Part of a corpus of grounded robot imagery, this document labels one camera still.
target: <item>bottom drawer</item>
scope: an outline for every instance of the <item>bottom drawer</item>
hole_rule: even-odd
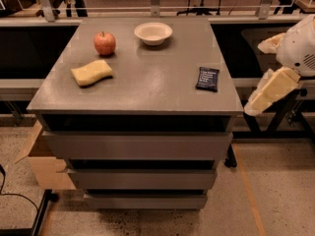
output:
[[[106,209],[201,209],[207,202],[203,191],[161,194],[84,194],[91,208]]]

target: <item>black packet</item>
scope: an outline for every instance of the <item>black packet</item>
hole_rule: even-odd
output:
[[[199,68],[196,89],[218,91],[218,73],[220,70],[208,67]]]

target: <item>cabinet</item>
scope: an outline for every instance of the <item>cabinet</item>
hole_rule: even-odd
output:
[[[133,29],[147,21],[172,26],[172,38],[162,46],[144,45]],[[114,76],[79,88],[70,68],[103,58],[87,47],[102,28],[117,39],[115,54],[105,58]],[[195,31],[200,50],[189,47]],[[242,112],[209,22],[84,19],[69,46],[72,55],[63,52],[28,110],[45,127],[43,137],[66,161],[87,203],[93,208],[204,207],[231,143],[234,117]],[[218,92],[195,89],[201,65],[220,69]]]

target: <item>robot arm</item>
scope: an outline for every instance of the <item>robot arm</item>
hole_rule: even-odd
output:
[[[244,111],[256,116],[298,87],[301,77],[315,76],[315,15],[258,45],[265,53],[277,53],[283,65],[269,69],[250,95]]]

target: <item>gray tabletop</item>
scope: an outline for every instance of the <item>gray tabletop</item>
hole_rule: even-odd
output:
[[[136,26],[162,22],[173,35],[158,47],[134,35]],[[115,53],[97,54],[94,36],[111,32]],[[104,59],[113,70],[88,88],[80,88],[71,68]],[[199,67],[220,70],[219,90],[196,89]],[[83,19],[68,46],[32,99],[29,112],[84,114],[210,114],[242,113],[239,97],[209,21],[204,18]]]

